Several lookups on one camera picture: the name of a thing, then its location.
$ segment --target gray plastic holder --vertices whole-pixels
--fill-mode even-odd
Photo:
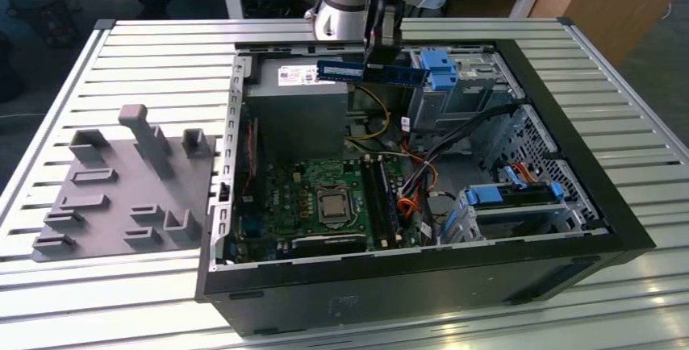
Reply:
[[[170,237],[177,242],[194,241],[199,238],[202,228],[194,219],[191,211],[185,211],[185,219],[178,221],[171,211],[165,214],[163,230],[169,232]]]

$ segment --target orange wire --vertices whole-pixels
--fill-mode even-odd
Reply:
[[[405,140],[402,141],[401,146],[402,146],[402,152],[404,152],[405,154],[408,154],[409,156],[412,156],[412,158],[413,158],[414,160],[417,160],[418,162],[422,162],[422,161],[424,161],[424,158],[422,158],[421,156],[416,155],[414,153],[412,153],[412,152],[409,151],[409,148],[408,148],[408,142],[406,142]],[[437,170],[436,166],[434,166],[434,165],[432,165],[432,164],[429,164],[429,168],[430,168],[430,171],[433,172],[433,183],[432,183],[432,184],[430,184],[430,186],[429,186],[429,191],[433,191],[433,190],[436,189],[437,184],[438,184],[438,170]]]
[[[525,180],[528,182],[531,182],[531,183],[536,182],[533,176],[529,173],[529,169],[527,168],[524,163],[513,163],[512,166],[513,166],[513,168],[516,168],[520,171],[521,176],[525,178]]]

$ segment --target motherboard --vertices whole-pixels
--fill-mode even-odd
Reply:
[[[365,251],[381,248],[377,238],[386,220],[372,214],[368,164],[349,159],[268,166],[265,211],[242,218],[241,250],[249,261],[280,260],[298,248],[305,252],[354,244]],[[394,190],[404,184],[402,163],[390,157],[381,165]],[[397,247],[418,245],[413,234],[398,230],[392,237]]]

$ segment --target blue latch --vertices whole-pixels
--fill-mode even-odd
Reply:
[[[504,201],[504,196],[500,194],[500,189],[496,186],[473,187],[480,203],[500,203]]]
[[[453,211],[453,213],[450,213],[450,215],[448,216],[448,221],[445,222],[445,224],[442,224],[441,233],[438,233],[438,236],[445,235],[445,232],[453,226],[456,219],[457,219],[457,211]]]
[[[556,195],[556,198],[559,199],[559,201],[563,201],[563,199],[564,199],[563,185],[560,185],[557,182],[551,182],[551,190],[553,191],[553,194]]]
[[[513,180],[515,184],[523,188],[523,189],[527,189],[527,184],[523,182],[523,180],[520,179],[520,177],[517,177],[517,174],[515,173],[515,170],[512,167],[507,167],[505,168],[505,173],[508,173],[508,176],[509,176],[509,179]]]
[[[476,205],[478,203],[478,197],[473,189],[466,190],[466,200],[469,201],[470,205]]]
[[[453,90],[460,82],[457,62],[445,50],[422,50],[421,65],[430,71],[430,88],[436,91]]]

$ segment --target aluminum extrusion table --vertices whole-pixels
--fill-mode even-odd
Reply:
[[[404,30],[413,40],[517,40],[659,245],[628,265],[547,302],[243,339],[215,309],[193,301],[198,250],[33,262],[31,243],[70,168],[66,145],[75,129],[131,137],[117,126],[119,107],[143,103],[166,134],[201,127],[222,141],[234,43],[313,39],[302,20],[101,27],[0,197],[0,348],[595,349],[688,343],[689,153],[576,27],[553,19],[416,19]]]

